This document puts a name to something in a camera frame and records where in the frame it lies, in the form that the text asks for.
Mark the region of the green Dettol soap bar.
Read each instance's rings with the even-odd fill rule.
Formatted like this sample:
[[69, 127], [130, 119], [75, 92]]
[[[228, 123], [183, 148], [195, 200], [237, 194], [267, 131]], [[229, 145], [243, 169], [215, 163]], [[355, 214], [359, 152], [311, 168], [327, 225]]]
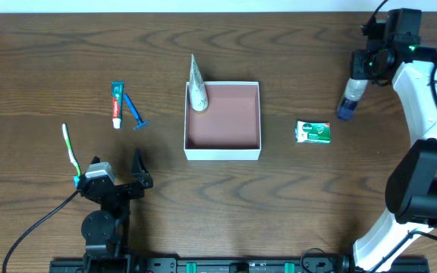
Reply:
[[328, 122], [298, 121], [295, 127], [295, 138], [298, 143], [331, 142], [331, 127]]

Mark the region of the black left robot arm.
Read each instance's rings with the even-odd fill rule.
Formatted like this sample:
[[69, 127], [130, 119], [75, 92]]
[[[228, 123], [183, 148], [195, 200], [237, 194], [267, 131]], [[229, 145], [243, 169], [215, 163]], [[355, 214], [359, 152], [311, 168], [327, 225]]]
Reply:
[[84, 272], [141, 272], [143, 259], [130, 251], [130, 201], [144, 197], [153, 187], [139, 149], [134, 152], [131, 168], [133, 183], [115, 184], [116, 174], [108, 162], [95, 157], [85, 174], [79, 177], [77, 189], [82, 197], [100, 205], [85, 217], [81, 233], [86, 241]]

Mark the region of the clear pump bottle purple liquid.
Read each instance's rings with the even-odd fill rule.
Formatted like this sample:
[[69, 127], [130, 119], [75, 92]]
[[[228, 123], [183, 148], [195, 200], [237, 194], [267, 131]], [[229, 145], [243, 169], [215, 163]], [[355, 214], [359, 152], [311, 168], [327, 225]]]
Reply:
[[339, 119], [349, 121], [353, 117], [368, 83], [368, 80], [355, 80], [351, 78], [347, 81], [343, 96], [337, 107], [336, 115]]

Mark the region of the white speckled cream tube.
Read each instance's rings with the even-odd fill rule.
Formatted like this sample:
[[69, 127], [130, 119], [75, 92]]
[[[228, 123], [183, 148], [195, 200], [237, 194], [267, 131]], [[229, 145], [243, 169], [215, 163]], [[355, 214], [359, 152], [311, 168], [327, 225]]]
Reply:
[[190, 63], [189, 100], [190, 106], [194, 111], [203, 112], [208, 108], [209, 101], [206, 85], [194, 55], [191, 55]]

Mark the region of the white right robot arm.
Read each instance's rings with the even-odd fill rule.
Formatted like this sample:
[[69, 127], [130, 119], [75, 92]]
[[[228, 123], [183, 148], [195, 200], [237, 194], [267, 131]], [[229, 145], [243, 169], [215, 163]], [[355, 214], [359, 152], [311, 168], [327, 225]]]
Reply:
[[350, 82], [390, 85], [403, 106], [411, 147], [390, 175], [386, 208], [353, 245], [352, 270], [387, 272], [418, 237], [437, 228], [437, 50], [420, 44], [420, 10], [390, 10], [363, 25], [365, 49], [354, 51]]

